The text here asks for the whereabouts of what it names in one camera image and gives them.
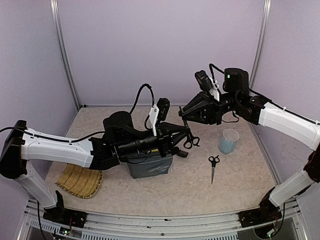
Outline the black handled scissors front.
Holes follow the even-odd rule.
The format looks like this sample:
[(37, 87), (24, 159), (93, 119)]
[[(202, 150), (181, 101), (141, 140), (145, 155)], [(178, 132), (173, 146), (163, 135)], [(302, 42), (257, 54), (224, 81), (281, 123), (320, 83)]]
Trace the black handled scissors front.
[(188, 133), (186, 135), (186, 141), (184, 142), (183, 147), (188, 150), (191, 149), (193, 146), (199, 147), (200, 138), (197, 136), (193, 136), (191, 129), (189, 128), (189, 125), (186, 120), (183, 119), (182, 121), (184, 126), (188, 130)]

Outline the black handled scissors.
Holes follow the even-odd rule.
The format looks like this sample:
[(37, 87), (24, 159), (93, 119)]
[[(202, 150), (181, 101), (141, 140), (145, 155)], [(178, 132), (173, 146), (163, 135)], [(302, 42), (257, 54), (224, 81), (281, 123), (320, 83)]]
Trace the black handled scissors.
[(193, 136), (191, 129), (189, 128), (189, 125), (186, 120), (183, 119), (182, 121), (184, 126), (188, 130), (188, 133), (186, 135), (186, 141), (184, 142), (183, 147), (188, 150), (191, 149), (193, 146), (199, 147), (200, 138), (197, 136)]
[(213, 184), (214, 181), (214, 175), (215, 175), (215, 168), (216, 165), (220, 162), (220, 156), (210, 156), (208, 158), (208, 161), (211, 163), (211, 184)]

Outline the grey zipper pouch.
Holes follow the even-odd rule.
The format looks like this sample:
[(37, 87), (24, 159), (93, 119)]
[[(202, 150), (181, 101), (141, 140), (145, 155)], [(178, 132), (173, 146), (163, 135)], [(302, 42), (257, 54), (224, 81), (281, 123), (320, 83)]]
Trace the grey zipper pouch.
[(135, 154), (127, 158), (127, 166), (133, 179), (168, 174), (173, 163), (171, 154), (161, 157), (159, 153)]

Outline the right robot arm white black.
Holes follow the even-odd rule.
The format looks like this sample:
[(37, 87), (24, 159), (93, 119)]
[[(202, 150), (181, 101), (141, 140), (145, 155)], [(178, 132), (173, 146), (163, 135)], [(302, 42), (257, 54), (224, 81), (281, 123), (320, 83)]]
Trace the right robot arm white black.
[(201, 91), (179, 111), (184, 121), (219, 125), (225, 113), (234, 112), (249, 123), (276, 130), (312, 150), (303, 169), (270, 190), (259, 203), (255, 216), (260, 222), (266, 222), (288, 199), (319, 183), (320, 123), (281, 107), (250, 89), (247, 71), (226, 68), (222, 74), (224, 93), (213, 75), (208, 76), (204, 70), (194, 74)]

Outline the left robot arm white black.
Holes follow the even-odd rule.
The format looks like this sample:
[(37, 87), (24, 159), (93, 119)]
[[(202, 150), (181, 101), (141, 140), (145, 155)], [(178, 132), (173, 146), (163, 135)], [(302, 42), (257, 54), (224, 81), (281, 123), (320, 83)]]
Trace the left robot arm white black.
[(185, 140), (185, 147), (192, 146), (189, 126), (165, 121), (170, 102), (161, 98), (154, 102), (148, 120), (151, 128), (140, 131), (134, 128), (132, 114), (117, 111), (103, 120), (101, 137), (92, 133), (82, 138), (67, 138), (50, 135), (27, 127), (19, 120), (9, 128), (0, 155), (0, 173), (13, 179), (30, 193), (57, 221), (70, 218), (63, 197), (52, 192), (34, 169), (32, 160), (45, 160), (77, 165), (90, 170), (108, 170), (119, 165), (121, 158), (132, 154), (158, 150), (164, 157), (174, 153), (176, 145)]

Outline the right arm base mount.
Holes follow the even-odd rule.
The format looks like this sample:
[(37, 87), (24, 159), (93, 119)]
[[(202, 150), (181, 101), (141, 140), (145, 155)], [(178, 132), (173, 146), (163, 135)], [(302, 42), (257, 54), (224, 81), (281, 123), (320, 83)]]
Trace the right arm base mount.
[(283, 217), (280, 207), (275, 206), (269, 200), (270, 193), (271, 191), (262, 198), (257, 208), (240, 211), (238, 213), (242, 228), (272, 222)]

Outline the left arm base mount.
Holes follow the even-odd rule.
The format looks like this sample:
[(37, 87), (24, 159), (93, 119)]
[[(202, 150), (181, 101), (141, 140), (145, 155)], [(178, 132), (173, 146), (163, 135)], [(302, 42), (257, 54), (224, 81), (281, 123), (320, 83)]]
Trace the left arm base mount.
[(53, 208), (44, 208), (43, 218), (69, 227), (83, 229), (87, 219), (87, 213), (80, 210), (66, 208), (61, 193), (55, 191), (57, 202)]

